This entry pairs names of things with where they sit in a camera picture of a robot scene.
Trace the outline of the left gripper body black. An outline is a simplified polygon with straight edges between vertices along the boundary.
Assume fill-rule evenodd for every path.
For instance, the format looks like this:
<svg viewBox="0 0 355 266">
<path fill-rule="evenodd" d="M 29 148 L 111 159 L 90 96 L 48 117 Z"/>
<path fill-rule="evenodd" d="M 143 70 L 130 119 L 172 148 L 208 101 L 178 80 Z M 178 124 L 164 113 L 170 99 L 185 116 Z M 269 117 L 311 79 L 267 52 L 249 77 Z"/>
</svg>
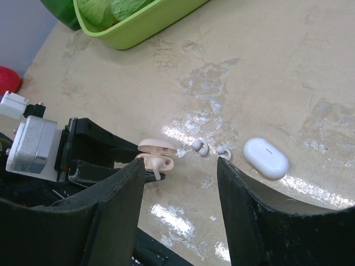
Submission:
<svg viewBox="0 0 355 266">
<path fill-rule="evenodd" d="M 72 165 L 74 139 L 82 119 L 72 117 L 61 132 L 58 153 L 54 169 L 57 171 L 57 182 L 79 182 L 79 169 Z"/>
</svg>

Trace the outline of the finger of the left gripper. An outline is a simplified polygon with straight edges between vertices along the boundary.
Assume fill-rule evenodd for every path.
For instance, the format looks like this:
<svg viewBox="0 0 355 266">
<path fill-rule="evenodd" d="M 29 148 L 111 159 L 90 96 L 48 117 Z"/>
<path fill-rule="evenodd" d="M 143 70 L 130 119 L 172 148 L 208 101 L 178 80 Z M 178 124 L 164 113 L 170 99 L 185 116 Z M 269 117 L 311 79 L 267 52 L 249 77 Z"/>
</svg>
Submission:
<svg viewBox="0 0 355 266">
<path fill-rule="evenodd" d="M 127 166 L 128 162 L 114 162 L 113 166 L 96 165 L 83 160 L 71 160 L 68 170 L 68 183 L 88 188 Z"/>
<path fill-rule="evenodd" d="M 89 118 L 77 119 L 73 144 L 82 144 L 85 154 L 114 161 L 132 161 L 139 154 L 138 146 L 92 122 Z"/>
</svg>

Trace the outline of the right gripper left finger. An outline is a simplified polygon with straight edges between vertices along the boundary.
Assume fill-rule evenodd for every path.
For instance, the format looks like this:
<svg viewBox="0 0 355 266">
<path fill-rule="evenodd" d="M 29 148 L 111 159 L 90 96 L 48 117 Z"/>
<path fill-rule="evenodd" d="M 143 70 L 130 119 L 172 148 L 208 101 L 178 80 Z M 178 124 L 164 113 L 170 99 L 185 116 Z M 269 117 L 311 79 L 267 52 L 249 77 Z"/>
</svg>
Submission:
<svg viewBox="0 0 355 266">
<path fill-rule="evenodd" d="M 2 265 L 129 265 L 145 182 L 136 159 L 50 206 L 1 200 Z"/>
</svg>

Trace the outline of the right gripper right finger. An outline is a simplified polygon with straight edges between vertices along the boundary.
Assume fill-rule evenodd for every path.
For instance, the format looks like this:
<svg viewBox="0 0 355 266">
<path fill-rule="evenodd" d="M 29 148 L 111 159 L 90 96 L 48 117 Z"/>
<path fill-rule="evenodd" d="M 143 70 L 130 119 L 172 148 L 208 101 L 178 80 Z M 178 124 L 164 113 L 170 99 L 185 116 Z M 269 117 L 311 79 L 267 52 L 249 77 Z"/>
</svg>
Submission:
<svg viewBox="0 0 355 266">
<path fill-rule="evenodd" d="M 288 197 L 217 162 L 232 265 L 353 265 L 354 208 L 332 210 Z"/>
</svg>

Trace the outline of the beige earbud charging case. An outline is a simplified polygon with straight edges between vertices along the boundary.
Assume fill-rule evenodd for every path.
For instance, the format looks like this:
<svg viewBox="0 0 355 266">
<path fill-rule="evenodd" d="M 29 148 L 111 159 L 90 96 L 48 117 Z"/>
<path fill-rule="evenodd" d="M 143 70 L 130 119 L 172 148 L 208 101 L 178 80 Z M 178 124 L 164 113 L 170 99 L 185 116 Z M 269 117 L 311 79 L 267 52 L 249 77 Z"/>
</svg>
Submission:
<svg viewBox="0 0 355 266">
<path fill-rule="evenodd" d="M 151 169 L 151 160 L 155 157 L 162 157 L 166 159 L 170 159 L 173 162 L 174 167 L 174 160 L 172 156 L 177 153 L 177 148 L 165 141 L 165 140 L 158 140 L 158 139 L 145 139 L 138 144 L 138 150 L 140 153 L 136 156 L 136 158 L 143 158 L 145 168 L 147 170 Z"/>
</svg>

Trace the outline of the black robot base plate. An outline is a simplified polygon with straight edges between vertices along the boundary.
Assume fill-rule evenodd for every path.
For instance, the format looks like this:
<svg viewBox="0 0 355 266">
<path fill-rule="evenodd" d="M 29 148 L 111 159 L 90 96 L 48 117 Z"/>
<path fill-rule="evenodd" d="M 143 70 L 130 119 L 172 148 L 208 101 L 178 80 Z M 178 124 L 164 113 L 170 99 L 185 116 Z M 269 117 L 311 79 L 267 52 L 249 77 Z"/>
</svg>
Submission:
<svg viewBox="0 0 355 266">
<path fill-rule="evenodd" d="M 130 265 L 192 266 L 187 260 L 138 228 Z"/>
</svg>

